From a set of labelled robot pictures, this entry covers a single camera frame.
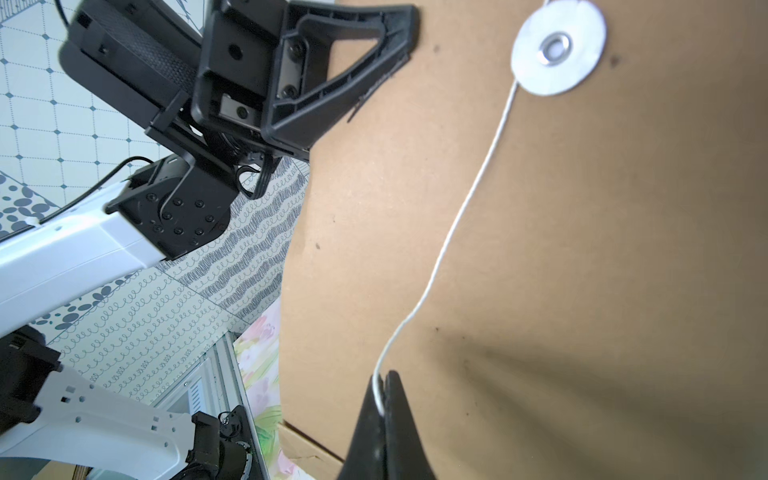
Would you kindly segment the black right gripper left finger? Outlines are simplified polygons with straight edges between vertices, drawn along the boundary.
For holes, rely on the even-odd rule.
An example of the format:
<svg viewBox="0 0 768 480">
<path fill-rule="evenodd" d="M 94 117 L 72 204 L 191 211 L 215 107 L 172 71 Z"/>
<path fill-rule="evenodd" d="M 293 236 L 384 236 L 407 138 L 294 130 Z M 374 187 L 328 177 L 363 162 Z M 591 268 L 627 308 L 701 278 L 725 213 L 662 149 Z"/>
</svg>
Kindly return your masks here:
<svg viewBox="0 0 768 480">
<path fill-rule="evenodd" d="M 375 385 L 371 378 L 338 480 L 387 478 L 385 424 L 376 406 L 373 392 Z"/>
</svg>

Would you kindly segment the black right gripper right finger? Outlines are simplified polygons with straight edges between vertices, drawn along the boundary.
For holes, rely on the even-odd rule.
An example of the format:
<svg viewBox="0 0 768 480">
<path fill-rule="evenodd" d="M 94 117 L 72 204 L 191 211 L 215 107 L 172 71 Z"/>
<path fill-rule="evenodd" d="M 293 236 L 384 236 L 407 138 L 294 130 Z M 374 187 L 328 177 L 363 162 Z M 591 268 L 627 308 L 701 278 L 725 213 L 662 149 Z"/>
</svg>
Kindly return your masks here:
<svg viewBox="0 0 768 480">
<path fill-rule="evenodd" d="M 390 480 L 435 480 L 400 375 L 384 381 L 385 473 Z"/>
</svg>

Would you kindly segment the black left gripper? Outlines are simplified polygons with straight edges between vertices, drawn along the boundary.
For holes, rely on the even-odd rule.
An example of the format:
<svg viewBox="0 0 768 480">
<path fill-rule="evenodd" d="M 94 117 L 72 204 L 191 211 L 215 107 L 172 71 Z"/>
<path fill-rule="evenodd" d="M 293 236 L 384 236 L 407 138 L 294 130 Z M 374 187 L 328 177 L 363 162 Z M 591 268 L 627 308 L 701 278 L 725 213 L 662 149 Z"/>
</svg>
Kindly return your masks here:
<svg viewBox="0 0 768 480">
<path fill-rule="evenodd" d="M 228 158 L 307 159 L 409 60 L 419 27 L 412 4 L 212 1 L 192 118 Z"/>
</svg>

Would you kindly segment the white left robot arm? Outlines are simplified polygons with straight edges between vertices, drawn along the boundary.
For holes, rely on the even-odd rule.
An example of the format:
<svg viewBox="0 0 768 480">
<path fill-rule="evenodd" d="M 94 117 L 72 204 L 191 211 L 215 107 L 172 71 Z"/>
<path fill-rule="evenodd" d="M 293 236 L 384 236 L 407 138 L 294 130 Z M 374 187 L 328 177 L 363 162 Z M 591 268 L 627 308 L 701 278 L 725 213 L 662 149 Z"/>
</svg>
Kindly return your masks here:
<svg viewBox="0 0 768 480">
<path fill-rule="evenodd" d="M 215 1 L 195 31 L 163 1 L 84 1 L 65 73 L 165 146 L 1 241 L 1 454 L 134 479 L 264 479 L 243 405 L 172 413 L 70 368 L 32 321 L 218 239 L 239 196 L 311 147 L 410 58 L 413 4 Z"/>
</svg>

